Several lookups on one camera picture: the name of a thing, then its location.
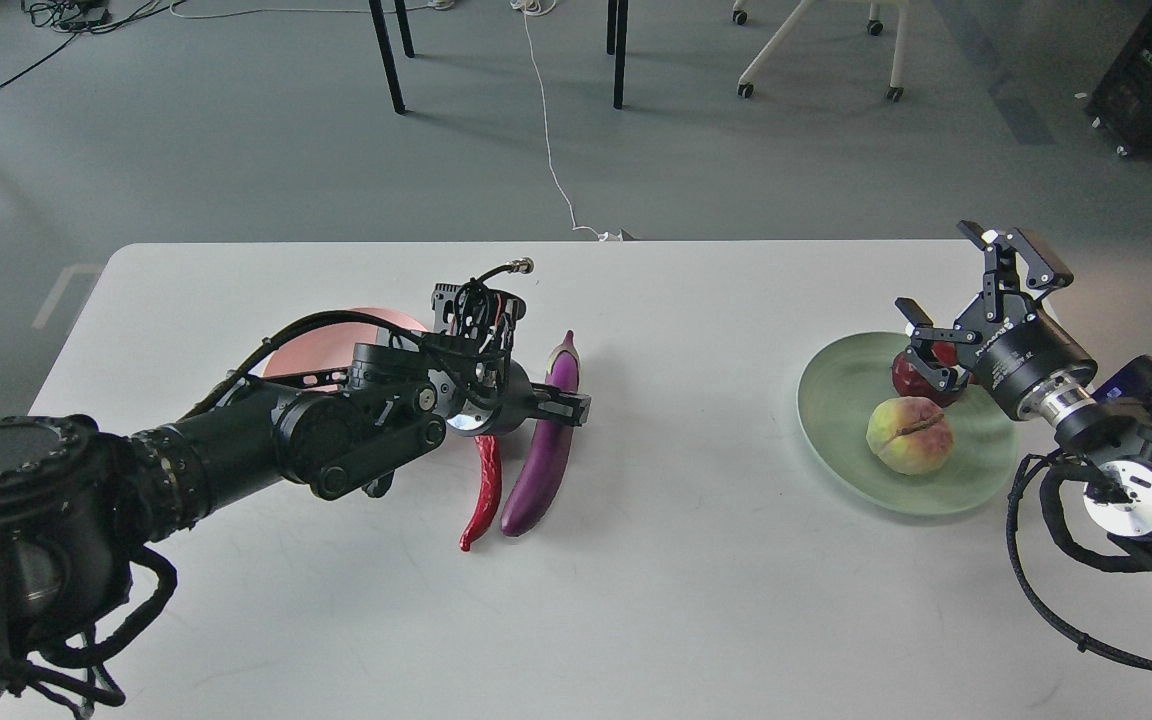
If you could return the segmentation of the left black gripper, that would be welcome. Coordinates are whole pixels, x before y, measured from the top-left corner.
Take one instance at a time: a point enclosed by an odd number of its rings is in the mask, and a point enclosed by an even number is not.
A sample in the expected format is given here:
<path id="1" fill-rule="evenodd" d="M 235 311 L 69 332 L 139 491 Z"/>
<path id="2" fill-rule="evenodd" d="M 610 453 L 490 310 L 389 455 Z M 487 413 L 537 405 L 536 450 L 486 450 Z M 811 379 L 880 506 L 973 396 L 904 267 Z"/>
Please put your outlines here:
<path id="1" fill-rule="evenodd" d="M 445 419 L 458 435 L 506 435 L 532 414 L 536 420 L 552 420 L 561 427 L 584 427 L 588 420 L 591 397 L 532 384 L 517 361 L 479 363 L 465 379 L 472 393 L 453 389 Z"/>

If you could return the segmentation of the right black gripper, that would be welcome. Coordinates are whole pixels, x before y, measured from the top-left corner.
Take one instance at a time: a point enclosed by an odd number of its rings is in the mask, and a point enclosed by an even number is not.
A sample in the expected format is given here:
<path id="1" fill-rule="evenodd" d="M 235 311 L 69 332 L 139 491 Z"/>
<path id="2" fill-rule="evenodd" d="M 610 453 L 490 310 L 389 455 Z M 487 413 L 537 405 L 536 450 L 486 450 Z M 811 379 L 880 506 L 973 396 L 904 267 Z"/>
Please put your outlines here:
<path id="1" fill-rule="evenodd" d="M 899 297 L 895 306 L 910 324 L 905 355 L 910 364 L 938 389 L 967 388 L 980 384 L 1011 420 L 1036 414 L 1029 395 L 1055 374 L 1076 382 L 1091 382 L 1098 364 L 1047 311 L 1039 310 L 1048 293 L 1074 282 L 1074 274 L 1038 234 L 1020 228 L 988 232 L 972 220 L 960 220 L 957 229 L 973 242 L 984 259 L 980 291 L 961 314 L 963 325 L 1001 325 L 973 348 L 972 370 L 946 366 L 932 351 L 935 341 L 970 347 L 979 333 L 955 327 L 935 328 L 918 302 Z"/>

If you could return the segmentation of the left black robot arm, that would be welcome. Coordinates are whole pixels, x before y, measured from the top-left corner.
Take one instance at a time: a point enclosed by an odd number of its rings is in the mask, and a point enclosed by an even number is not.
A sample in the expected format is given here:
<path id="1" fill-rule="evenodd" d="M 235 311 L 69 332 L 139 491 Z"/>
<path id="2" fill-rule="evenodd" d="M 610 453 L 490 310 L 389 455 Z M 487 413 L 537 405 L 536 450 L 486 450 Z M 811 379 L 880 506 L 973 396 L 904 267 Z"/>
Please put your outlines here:
<path id="1" fill-rule="evenodd" d="M 177 588 L 152 543 L 280 480 L 323 500 L 384 497 L 397 468 L 449 433 L 473 437 L 493 468 L 493 439 L 535 420 L 502 529 L 535 526 L 590 400 L 571 334 L 541 382 L 513 361 L 525 302 L 488 281 L 532 268 L 522 258 L 435 286 L 429 331 L 357 310 L 302 316 L 162 427 L 0 418 L 0 698 L 35 691 L 76 719 L 123 705 L 106 662 Z"/>

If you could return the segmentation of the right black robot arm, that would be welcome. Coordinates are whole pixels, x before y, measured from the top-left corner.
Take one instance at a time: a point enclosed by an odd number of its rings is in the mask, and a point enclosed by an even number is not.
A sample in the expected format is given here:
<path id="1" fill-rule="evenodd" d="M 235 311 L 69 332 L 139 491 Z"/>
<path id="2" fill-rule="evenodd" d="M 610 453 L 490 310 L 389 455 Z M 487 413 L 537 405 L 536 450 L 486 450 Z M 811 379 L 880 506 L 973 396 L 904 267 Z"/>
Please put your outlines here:
<path id="1" fill-rule="evenodd" d="M 1105 573 L 1152 574 L 1152 357 L 1120 370 L 1111 389 L 1092 389 L 1096 361 L 1044 309 L 1073 273 L 1043 238 L 1018 228 L 991 232 L 961 220 L 982 253 L 980 288 L 948 327 L 918 302 L 895 304 L 909 324 L 905 357 L 937 389 L 978 386 L 1011 420 L 1046 420 L 1056 450 L 1020 461 L 1007 495 L 1007 556 L 1021 592 L 1079 652 L 1152 670 L 1152 659 L 1083 632 L 1043 602 L 1023 570 L 1020 502 L 1039 482 L 1039 509 L 1066 556 Z"/>

